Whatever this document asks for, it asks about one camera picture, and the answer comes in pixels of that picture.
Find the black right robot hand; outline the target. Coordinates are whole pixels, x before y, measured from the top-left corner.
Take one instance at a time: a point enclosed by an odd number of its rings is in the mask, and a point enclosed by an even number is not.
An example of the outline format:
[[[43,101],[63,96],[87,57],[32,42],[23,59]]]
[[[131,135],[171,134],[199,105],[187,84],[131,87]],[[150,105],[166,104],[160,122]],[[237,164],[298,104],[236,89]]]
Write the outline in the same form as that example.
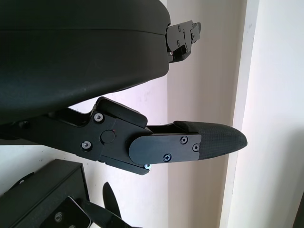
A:
[[[103,185],[104,208],[83,200],[80,207],[93,223],[101,228],[131,228],[122,220],[114,192],[108,182]]]

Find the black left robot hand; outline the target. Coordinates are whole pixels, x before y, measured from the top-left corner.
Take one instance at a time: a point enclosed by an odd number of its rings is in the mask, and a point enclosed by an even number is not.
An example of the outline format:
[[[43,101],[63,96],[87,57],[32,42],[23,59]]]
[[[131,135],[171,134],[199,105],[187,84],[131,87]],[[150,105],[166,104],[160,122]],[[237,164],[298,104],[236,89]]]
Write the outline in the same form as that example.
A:
[[[210,159],[247,146],[239,130],[149,126],[105,97],[168,73],[201,24],[171,24],[158,0],[3,0],[0,140],[24,140],[145,175],[153,164]]]

